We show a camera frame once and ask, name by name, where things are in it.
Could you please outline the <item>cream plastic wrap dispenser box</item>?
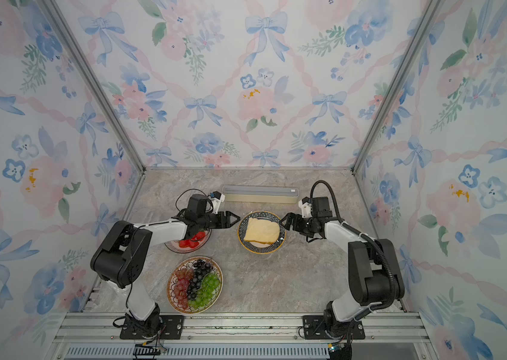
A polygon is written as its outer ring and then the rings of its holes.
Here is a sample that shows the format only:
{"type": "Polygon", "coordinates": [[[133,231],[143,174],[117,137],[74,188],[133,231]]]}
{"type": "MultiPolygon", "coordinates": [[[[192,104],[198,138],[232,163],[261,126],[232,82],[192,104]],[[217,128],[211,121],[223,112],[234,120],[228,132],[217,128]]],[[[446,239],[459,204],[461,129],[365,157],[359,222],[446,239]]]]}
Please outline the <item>cream plastic wrap dispenser box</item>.
{"type": "Polygon", "coordinates": [[[299,190],[293,187],[225,185],[222,194],[234,203],[294,204],[299,198],[299,190]]]}

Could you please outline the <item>glass bowl with striped rim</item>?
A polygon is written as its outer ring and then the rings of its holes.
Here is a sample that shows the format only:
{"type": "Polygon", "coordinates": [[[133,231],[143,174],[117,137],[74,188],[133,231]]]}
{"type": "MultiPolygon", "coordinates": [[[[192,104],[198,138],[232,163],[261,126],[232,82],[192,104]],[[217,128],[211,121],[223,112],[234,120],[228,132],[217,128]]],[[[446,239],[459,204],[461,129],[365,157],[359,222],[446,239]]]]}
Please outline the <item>glass bowl with striped rim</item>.
{"type": "Polygon", "coordinates": [[[189,254],[203,247],[211,237],[211,230],[200,231],[194,237],[181,241],[169,241],[166,248],[177,254],[189,254]]]}

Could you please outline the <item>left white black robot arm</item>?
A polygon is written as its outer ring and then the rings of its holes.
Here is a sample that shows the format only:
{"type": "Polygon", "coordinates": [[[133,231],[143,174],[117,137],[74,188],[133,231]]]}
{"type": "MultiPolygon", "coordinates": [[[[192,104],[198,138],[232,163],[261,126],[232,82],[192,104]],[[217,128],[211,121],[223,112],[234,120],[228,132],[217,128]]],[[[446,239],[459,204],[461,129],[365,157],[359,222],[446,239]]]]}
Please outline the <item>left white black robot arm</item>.
{"type": "Polygon", "coordinates": [[[167,220],[134,224],[119,220],[91,258],[90,267],[114,290],[126,292],[125,315],[121,333],[132,332],[145,339],[156,338],[165,328],[158,304],[140,280],[150,246],[189,240],[200,231],[230,229],[241,218],[221,211],[224,195],[195,193],[187,206],[167,220]]]}

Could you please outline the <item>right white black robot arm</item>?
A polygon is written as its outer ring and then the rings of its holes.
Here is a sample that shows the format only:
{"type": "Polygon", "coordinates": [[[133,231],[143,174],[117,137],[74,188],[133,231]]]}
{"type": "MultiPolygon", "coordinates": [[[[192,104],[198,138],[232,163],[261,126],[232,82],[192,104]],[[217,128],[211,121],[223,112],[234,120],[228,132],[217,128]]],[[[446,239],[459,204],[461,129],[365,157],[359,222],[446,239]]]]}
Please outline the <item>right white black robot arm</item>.
{"type": "Polygon", "coordinates": [[[328,240],[347,255],[348,291],[330,301],[323,313],[324,332],[333,339],[348,338],[351,328],[375,311],[390,308],[403,298],[405,284],[388,239],[375,239],[345,221],[338,208],[330,208],[329,198],[304,198],[299,214],[289,213],[280,220],[285,230],[293,230],[313,240],[328,240]]]}

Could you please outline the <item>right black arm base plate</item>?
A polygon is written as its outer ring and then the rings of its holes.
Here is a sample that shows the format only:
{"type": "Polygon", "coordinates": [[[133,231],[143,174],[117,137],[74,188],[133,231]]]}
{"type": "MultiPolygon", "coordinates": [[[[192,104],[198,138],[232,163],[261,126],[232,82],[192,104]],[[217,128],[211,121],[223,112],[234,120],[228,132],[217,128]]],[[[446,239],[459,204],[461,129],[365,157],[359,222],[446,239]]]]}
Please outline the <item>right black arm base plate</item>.
{"type": "Polygon", "coordinates": [[[305,340],[364,340],[365,329],[361,322],[351,320],[338,322],[324,315],[304,315],[301,317],[305,340]]]}

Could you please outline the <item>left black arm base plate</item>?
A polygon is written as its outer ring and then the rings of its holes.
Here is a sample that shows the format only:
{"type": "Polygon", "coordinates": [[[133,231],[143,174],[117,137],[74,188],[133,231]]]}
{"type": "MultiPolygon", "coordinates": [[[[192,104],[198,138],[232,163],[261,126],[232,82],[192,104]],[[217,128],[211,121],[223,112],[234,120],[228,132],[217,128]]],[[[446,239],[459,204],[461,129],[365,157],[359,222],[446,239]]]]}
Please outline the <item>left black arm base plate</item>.
{"type": "Polygon", "coordinates": [[[121,329],[121,340],[180,340],[185,317],[182,315],[152,315],[141,321],[127,314],[123,316],[122,325],[115,323],[121,329]]]}

